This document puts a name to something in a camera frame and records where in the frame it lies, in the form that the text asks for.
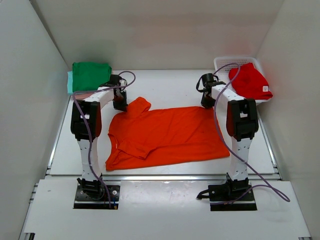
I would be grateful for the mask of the orange t shirt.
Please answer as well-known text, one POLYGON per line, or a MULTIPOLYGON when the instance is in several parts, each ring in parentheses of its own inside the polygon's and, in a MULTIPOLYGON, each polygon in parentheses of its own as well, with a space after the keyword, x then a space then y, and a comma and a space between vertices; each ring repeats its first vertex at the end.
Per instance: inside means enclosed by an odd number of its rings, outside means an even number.
POLYGON ((143 97, 110 122, 107 171, 228 158, 214 122, 214 110, 200 106, 151 109, 143 97))

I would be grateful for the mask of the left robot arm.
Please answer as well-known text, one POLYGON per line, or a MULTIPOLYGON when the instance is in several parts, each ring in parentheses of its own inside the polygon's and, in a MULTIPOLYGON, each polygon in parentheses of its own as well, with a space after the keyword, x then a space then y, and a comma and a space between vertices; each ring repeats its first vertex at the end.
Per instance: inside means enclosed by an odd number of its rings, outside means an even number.
POLYGON ((85 99, 74 99, 70 130, 74 135, 81 156, 82 177, 78 184, 83 193, 94 201, 109 197, 110 192, 103 183, 98 160, 98 137, 102 132, 102 108, 112 102, 113 108, 127 110, 128 85, 120 74, 111 74, 108 82, 101 84, 85 99))

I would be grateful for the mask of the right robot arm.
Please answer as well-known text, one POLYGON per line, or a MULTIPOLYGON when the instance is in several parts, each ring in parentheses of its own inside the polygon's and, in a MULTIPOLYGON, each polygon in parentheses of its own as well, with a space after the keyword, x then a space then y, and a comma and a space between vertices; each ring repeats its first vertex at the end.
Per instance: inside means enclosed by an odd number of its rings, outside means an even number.
POLYGON ((201 191, 197 199, 233 201, 250 191, 247 163, 255 133, 259 129, 256 101, 244 98, 228 87, 212 73, 200 77, 196 90, 202 93, 201 105, 209 109, 221 103, 226 108, 226 130, 231 137, 230 167, 226 181, 210 185, 201 191))

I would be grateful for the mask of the pink folded t shirt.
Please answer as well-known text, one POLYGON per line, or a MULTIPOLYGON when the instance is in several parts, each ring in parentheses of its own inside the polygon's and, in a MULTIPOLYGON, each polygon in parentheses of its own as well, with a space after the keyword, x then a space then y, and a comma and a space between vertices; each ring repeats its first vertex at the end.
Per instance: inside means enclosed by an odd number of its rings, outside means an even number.
POLYGON ((76 100, 84 100, 88 97, 90 97, 92 95, 91 92, 89 93, 82 93, 82 94, 75 94, 72 96, 73 99, 76 99, 76 100))

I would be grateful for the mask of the white plastic basket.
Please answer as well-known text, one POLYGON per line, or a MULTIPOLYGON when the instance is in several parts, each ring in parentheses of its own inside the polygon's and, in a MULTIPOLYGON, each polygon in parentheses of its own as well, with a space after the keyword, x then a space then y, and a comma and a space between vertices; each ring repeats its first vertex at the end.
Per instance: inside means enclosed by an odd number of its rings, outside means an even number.
MULTIPOLYGON (((248 63, 252 63, 254 67, 265 77, 263 69, 259 62, 254 58, 250 56, 221 56, 216 57, 214 59, 214 68, 217 71, 215 75, 218 77, 218 79, 222 82, 228 83, 237 73, 238 66, 242 66, 248 63)), ((233 89, 232 84, 228 87, 232 91, 236 93, 236 91, 233 89)), ((257 104, 268 102, 268 100, 255 100, 257 104)))

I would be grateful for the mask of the green folded t shirt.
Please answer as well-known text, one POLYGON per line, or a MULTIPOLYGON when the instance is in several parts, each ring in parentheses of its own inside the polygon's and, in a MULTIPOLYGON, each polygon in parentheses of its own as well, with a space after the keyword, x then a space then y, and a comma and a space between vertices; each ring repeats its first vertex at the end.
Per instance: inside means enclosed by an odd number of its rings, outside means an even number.
POLYGON ((107 83, 112 74, 108 63, 74 62, 72 64, 72 91, 93 91, 107 83))

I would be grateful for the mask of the red t shirt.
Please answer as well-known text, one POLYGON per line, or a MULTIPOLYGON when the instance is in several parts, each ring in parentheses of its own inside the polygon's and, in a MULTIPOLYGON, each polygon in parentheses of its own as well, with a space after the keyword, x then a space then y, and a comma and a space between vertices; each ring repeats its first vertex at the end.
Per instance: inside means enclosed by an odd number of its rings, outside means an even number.
POLYGON ((252 63, 240 67, 231 85, 238 95, 247 99, 269 100, 273 97, 267 80, 252 63))

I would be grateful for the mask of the teal folded t shirt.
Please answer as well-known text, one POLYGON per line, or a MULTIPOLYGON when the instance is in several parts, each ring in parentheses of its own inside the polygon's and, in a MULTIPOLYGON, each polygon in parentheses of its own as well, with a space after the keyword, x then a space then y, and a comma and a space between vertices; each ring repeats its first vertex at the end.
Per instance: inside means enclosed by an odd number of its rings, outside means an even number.
POLYGON ((72 95, 73 94, 73 72, 68 71, 67 72, 67 94, 72 95))

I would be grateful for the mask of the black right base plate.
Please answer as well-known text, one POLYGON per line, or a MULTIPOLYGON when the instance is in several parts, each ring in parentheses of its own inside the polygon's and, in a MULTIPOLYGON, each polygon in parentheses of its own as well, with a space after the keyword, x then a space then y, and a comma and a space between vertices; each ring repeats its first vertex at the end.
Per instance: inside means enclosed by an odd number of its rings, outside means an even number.
POLYGON ((201 191, 196 199, 209 199, 211 212, 225 211, 257 211, 257 204, 252 190, 231 191, 227 184, 208 185, 206 190, 201 191))

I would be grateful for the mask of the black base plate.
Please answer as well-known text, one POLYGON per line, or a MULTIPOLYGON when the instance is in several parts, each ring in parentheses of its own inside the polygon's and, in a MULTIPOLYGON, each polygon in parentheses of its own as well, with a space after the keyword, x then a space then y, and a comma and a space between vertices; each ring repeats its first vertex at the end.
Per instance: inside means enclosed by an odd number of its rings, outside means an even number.
POLYGON ((80 184, 77 185, 73 208, 82 210, 118 210, 121 186, 116 184, 107 185, 109 195, 104 188, 98 194, 84 191, 80 184))
POLYGON ((252 190, 231 191, 227 184, 208 185, 206 190, 201 191, 196 199, 209 199, 211 212, 225 211, 257 211, 257 204, 252 190))

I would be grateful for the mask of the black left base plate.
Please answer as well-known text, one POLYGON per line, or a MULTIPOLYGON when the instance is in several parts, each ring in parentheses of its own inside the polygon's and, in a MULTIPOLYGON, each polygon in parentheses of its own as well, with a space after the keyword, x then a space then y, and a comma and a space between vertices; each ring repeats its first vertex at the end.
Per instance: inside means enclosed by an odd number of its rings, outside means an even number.
POLYGON ((77 185, 73 208, 82 210, 118 210, 121 186, 116 184, 107 185, 109 195, 104 188, 98 194, 84 191, 80 184, 77 185))

